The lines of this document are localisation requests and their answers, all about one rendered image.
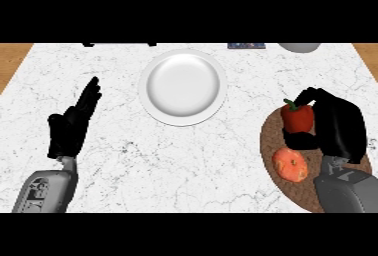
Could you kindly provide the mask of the dark blue box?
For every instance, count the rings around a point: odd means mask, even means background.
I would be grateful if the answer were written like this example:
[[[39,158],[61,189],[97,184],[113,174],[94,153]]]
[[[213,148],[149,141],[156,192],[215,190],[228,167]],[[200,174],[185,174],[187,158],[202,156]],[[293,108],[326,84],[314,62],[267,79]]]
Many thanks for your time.
[[[227,49],[265,49],[264,43],[227,43]]]

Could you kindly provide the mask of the orange round fruit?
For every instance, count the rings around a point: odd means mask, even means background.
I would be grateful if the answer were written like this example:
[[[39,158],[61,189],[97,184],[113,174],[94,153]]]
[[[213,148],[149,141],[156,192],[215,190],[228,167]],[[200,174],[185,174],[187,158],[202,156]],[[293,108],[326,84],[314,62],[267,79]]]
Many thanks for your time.
[[[277,149],[271,161],[274,171],[281,179],[299,183],[306,178],[306,162],[298,151],[289,148]]]

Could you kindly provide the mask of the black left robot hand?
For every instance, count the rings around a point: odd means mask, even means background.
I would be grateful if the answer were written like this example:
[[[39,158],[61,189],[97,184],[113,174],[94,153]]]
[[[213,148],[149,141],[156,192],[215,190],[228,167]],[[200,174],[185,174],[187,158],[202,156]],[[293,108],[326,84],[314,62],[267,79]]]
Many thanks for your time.
[[[63,114],[48,116],[50,145],[47,157],[50,159],[78,155],[85,139],[88,121],[100,97],[98,78],[92,77],[81,92],[76,104],[67,107]]]

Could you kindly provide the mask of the red bell pepper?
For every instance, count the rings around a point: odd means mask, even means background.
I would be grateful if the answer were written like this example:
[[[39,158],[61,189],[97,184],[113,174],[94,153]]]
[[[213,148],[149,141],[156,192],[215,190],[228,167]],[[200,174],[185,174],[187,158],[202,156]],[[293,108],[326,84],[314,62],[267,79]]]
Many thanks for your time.
[[[296,106],[295,103],[284,99],[280,108],[280,117],[283,128],[287,133],[308,132],[312,127],[312,109],[309,105]]]

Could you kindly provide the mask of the grey round bowl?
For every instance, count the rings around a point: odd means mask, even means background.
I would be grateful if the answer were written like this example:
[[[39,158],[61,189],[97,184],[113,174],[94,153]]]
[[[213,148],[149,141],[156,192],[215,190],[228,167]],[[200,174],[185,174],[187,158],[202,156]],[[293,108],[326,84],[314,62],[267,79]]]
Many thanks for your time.
[[[318,43],[280,43],[278,46],[293,53],[309,53],[312,52],[320,44]]]

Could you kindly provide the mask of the brown round placemat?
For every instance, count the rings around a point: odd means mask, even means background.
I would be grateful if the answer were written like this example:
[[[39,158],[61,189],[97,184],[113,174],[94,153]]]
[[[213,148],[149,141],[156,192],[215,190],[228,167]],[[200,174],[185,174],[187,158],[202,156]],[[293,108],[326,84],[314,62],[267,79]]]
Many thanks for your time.
[[[306,163],[306,178],[299,183],[292,183],[281,179],[273,167],[273,153],[286,146],[281,134],[283,122],[280,117],[280,109],[275,109],[265,118],[259,133],[259,153],[264,167],[270,175],[270,179],[277,186],[284,197],[290,202],[309,212],[321,213],[323,209],[318,204],[312,179],[318,175],[321,163],[321,151],[299,150]]]

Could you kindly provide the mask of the white round plate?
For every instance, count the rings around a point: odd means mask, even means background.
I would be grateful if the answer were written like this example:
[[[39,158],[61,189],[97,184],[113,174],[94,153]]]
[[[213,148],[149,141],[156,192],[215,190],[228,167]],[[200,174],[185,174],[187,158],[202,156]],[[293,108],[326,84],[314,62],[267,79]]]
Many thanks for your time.
[[[225,95],[225,72],[216,60],[199,50],[171,50],[146,65],[138,100],[160,123],[175,127],[202,123],[218,112]]]

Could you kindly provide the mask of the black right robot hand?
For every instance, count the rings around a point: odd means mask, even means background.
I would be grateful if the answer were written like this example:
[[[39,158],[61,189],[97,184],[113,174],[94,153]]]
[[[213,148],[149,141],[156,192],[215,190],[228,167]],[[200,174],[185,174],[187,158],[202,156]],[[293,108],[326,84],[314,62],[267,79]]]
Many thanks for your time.
[[[321,88],[308,87],[292,101],[296,106],[309,105],[312,127],[308,132],[287,133],[283,140],[292,150],[318,149],[326,156],[345,158],[358,164],[366,153],[366,126],[360,108]]]

